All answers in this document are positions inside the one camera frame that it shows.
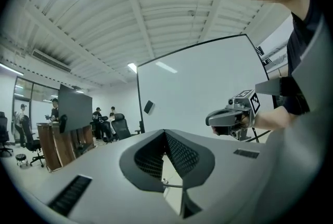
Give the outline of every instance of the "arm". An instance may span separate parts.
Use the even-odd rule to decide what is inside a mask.
[[[258,113],[253,127],[277,130],[289,126],[296,117],[297,115],[289,113],[285,107],[281,106],[269,112]]]

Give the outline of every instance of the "ceiling light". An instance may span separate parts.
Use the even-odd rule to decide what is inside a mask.
[[[175,69],[169,67],[168,65],[164,64],[163,62],[158,61],[158,62],[156,62],[155,64],[156,64],[157,66],[159,66],[159,67],[161,67],[161,68],[163,68],[163,69],[169,71],[169,72],[177,73],[177,71],[176,71]]]
[[[23,73],[18,72],[18,71],[14,70],[14,69],[12,69],[12,68],[10,68],[10,67],[7,67],[6,65],[3,65],[2,63],[0,63],[0,66],[1,66],[2,68],[5,68],[5,69],[10,70],[11,72],[15,72],[15,73],[17,73],[18,75],[23,76]]]
[[[136,65],[134,63],[130,63],[127,66],[130,67],[135,73],[137,73]]]

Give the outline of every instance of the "monitor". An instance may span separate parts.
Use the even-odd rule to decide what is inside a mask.
[[[61,85],[58,101],[61,133],[83,128],[92,121],[93,99],[91,97]]]

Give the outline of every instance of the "white whiteboard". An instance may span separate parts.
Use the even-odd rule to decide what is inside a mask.
[[[163,69],[157,62],[177,72]],[[179,129],[203,136],[213,135],[211,127],[205,124],[210,112],[223,109],[228,99],[241,91],[267,81],[265,69],[247,35],[183,49],[139,66],[137,73],[146,132]],[[272,96],[258,94],[258,98],[259,111],[274,108]],[[155,104],[149,115],[144,112],[148,100]],[[253,136],[251,129],[248,136]]]

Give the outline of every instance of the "desk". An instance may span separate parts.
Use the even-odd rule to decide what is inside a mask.
[[[58,123],[37,123],[37,130],[46,165],[51,172],[68,165],[83,154],[78,151],[78,138],[86,145],[87,151],[94,148],[90,125],[61,134]]]

